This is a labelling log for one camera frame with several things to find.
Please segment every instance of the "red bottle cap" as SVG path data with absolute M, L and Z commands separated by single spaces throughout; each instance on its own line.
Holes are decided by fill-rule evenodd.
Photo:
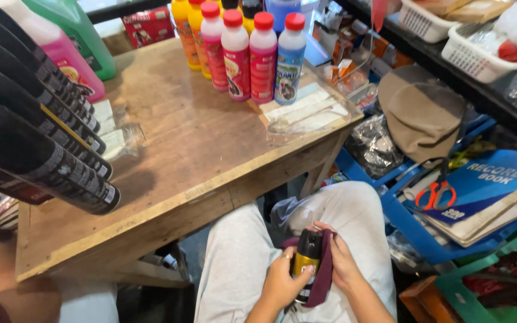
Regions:
M 260 31 L 272 29 L 274 18 L 268 12 L 259 12 L 255 14 L 255 28 Z
M 284 27 L 290 31 L 301 31 L 305 28 L 305 17 L 302 13 L 287 14 L 287 18 L 284 20 Z
M 223 22 L 225 27 L 242 26 L 242 13 L 237 9 L 229 9 L 223 13 Z
M 200 6 L 204 18 L 215 18 L 221 15 L 221 9 L 216 2 L 207 1 Z

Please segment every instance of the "scissors handle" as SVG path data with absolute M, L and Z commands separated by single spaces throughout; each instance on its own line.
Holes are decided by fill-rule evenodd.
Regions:
M 442 195 L 444 195 L 444 192 L 451 192 L 452 196 L 450 197 L 450 200 L 444 204 L 444 205 L 440 205 L 440 200 L 442 199 Z M 442 182 L 442 184 L 440 184 L 440 189 L 436 192 L 436 197 L 434 199 L 434 203 L 432 205 L 432 207 L 435 209 L 435 210 L 446 210 L 448 209 L 452 204 L 454 204 L 454 202 L 456 202 L 456 190 L 454 190 L 454 187 L 452 187 L 452 185 L 450 185 L 448 183 L 448 181 L 444 181 Z
M 434 182 L 434 183 L 428 185 L 428 187 L 426 187 L 425 189 L 423 189 L 416 195 L 416 199 L 414 199 L 414 203 L 420 210 L 430 210 L 432 207 L 434 207 L 434 202 L 436 200 L 436 188 L 437 187 L 438 187 L 438 183 Z M 428 197 L 428 203 L 426 205 L 421 205 L 420 199 L 422 198 L 422 196 L 424 194 L 426 194 L 428 192 L 430 192 L 430 196 Z

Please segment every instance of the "wooden board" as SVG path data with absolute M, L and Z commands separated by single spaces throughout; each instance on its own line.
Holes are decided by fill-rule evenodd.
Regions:
M 224 214 L 233 208 L 226 185 L 361 118 L 360 112 L 351 111 L 350 123 L 278 147 L 266 141 L 265 125 L 254 103 L 232 101 L 227 93 L 214 90 L 200 72 L 187 67 L 179 40 L 125 53 L 116 62 L 119 73 L 105 83 L 107 96 L 126 101 L 130 121 L 141 125 L 147 146 L 138 157 L 113 163 L 111 182 L 122 199 L 108 215 L 92 216 L 58 199 L 20 207 L 19 281 L 77 264 L 101 251 L 99 246 L 108 245 L 113 237 L 139 234 L 154 220 L 161 224 L 168 216 L 177 221 L 173 214 L 180 214 L 182 206 L 220 189 L 226 192 L 227 202 L 223 198 L 216 203 L 224 205 L 219 207 Z M 156 243 L 170 242 L 163 238 L 162 233 Z M 158 247 L 153 241 L 145 243 Z

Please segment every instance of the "blue bottle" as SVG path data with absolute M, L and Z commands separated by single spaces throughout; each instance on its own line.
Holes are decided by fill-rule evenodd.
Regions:
M 300 0 L 265 0 L 265 7 L 266 11 L 270 13 L 275 20 L 272 30 L 274 30 L 277 35 L 284 30 L 284 22 L 288 14 L 300 13 L 302 11 Z
M 293 104 L 298 93 L 300 70 L 305 59 L 305 17 L 300 13 L 287 15 L 285 29 L 279 37 L 279 58 L 276 66 L 275 101 Z

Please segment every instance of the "red scissors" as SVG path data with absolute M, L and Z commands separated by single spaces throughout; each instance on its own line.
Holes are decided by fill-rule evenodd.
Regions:
M 434 183 L 430 184 L 428 187 L 420 191 L 418 195 L 416 195 L 416 200 L 414 202 L 421 210 L 446 210 L 451 207 L 454 202 L 456 202 L 456 190 L 454 190 L 454 187 L 452 187 L 452 185 L 450 185 L 446 180 L 446 176 L 448 175 L 449 160 L 448 158 L 435 158 L 434 160 L 438 159 L 442 159 L 440 175 Z M 448 191 L 452 194 L 450 200 L 445 205 L 440 205 L 442 195 Z M 426 205 L 421 205 L 420 198 L 426 193 L 430 193 L 428 197 L 428 203 Z

